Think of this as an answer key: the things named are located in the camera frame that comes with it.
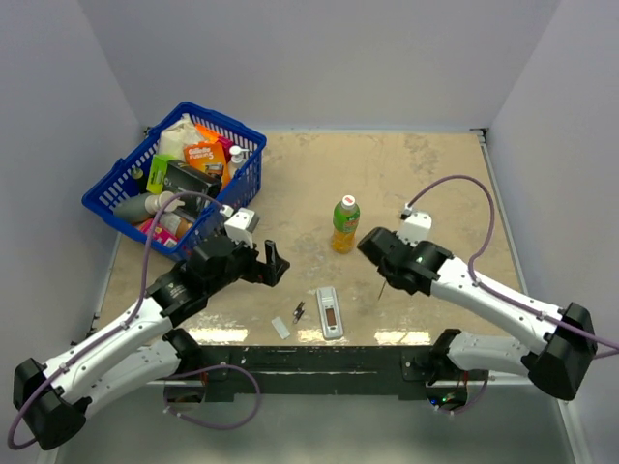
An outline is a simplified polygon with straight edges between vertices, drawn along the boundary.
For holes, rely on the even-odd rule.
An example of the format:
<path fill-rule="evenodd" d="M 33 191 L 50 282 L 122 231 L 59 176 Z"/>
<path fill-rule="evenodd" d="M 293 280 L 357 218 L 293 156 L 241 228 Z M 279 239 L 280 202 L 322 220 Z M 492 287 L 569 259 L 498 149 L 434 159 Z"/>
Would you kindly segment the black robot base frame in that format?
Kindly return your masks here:
<path fill-rule="evenodd" d="M 440 350 L 425 346 L 206 346 L 185 330 L 173 329 L 162 340 L 178 351 L 177 373 L 220 366 L 212 373 L 193 374 L 203 382 L 208 402 L 231 402 L 251 394 L 254 386 L 244 368 L 265 395 L 385 395 L 400 400 L 425 400 L 446 394 L 446 387 L 431 393 L 436 382 L 481 381 L 484 374 L 469 374 L 455 367 Z"/>

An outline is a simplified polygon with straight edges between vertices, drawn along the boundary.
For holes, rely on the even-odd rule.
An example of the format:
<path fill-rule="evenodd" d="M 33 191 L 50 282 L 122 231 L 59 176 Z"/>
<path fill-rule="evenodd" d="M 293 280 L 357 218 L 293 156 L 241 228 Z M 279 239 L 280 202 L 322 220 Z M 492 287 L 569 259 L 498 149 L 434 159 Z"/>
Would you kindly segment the clear handle screwdriver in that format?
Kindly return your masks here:
<path fill-rule="evenodd" d="M 387 285 L 387 280 L 384 279 L 383 283 L 382 283 L 382 286 L 381 286 L 381 289 L 380 289 L 380 292 L 379 292 L 379 295 L 378 295 L 378 298 L 377 298 L 378 301 L 381 300 L 381 298 L 382 298 L 382 296 L 384 294 L 384 290 L 385 290 L 386 285 Z"/>

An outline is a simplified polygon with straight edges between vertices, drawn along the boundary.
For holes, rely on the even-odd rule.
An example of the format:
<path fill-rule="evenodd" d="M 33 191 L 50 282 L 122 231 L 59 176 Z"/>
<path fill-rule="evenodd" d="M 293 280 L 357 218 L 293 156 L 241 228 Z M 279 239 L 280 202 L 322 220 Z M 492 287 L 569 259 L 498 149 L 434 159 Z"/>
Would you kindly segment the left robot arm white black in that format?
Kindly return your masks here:
<path fill-rule="evenodd" d="M 29 358 L 19 364 L 14 423 L 28 426 L 32 444 L 54 450 L 117 397 L 162 377 L 190 379 L 200 367 L 199 347 L 180 324 L 238 280 L 278 285 L 290 264 L 271 240 L 265 257 L 259 261 L 253 242 L 208 237 L 103 329 L 46 362 Z"/>

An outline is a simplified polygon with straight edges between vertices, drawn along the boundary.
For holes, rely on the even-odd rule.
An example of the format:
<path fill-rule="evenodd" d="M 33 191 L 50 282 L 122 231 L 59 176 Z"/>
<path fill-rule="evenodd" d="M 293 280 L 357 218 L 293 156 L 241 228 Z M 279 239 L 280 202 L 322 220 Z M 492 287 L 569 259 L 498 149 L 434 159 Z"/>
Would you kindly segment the white remote control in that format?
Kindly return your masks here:
<path fill-rule="evenodd" d="M 320 287 L 316 290 L 316 299 L 323 337 L 326 340 L 341 339 L 344 330 L 336 289 L 333 286 Z"/>

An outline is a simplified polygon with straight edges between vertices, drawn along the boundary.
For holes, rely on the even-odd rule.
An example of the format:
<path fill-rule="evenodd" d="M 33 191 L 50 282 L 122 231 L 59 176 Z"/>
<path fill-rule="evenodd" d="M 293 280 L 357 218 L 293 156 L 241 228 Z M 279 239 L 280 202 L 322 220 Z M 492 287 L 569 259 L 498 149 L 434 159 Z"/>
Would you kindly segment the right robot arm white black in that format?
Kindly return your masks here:
<path fill-rule="evenodd" d="M 372 229 L 358 249 L 391 287 L 458 305 L 504 331 L 444 331 L 428 355 L 432 381 L 461 371 L 496 371 L 526 377 L 554 398 L 575 398 L 598 351 L 586 308 L 546 304 L 498 282 L 485 289 L 449 250 L 430 241 L 411 246 L 384 227 Z"/>

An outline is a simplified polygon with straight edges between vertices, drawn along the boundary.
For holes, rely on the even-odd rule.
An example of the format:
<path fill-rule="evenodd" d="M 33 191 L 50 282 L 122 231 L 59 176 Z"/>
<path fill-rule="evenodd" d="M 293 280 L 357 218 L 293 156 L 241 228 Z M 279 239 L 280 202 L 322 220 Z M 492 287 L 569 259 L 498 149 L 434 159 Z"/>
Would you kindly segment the white battery compartment cover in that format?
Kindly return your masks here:
<path fill-rule="evenodd" d="M 286 340 L 286 339 L 288 339 L 290 337 L 290 331 L 286 327 L 285 323 L 283 322 L 283 320 L 280 317 L 274 318 L 271 321 L 271 323 L 272 323 L 273 328 L 277 332 L 278 336 L 282 340 Z"/>

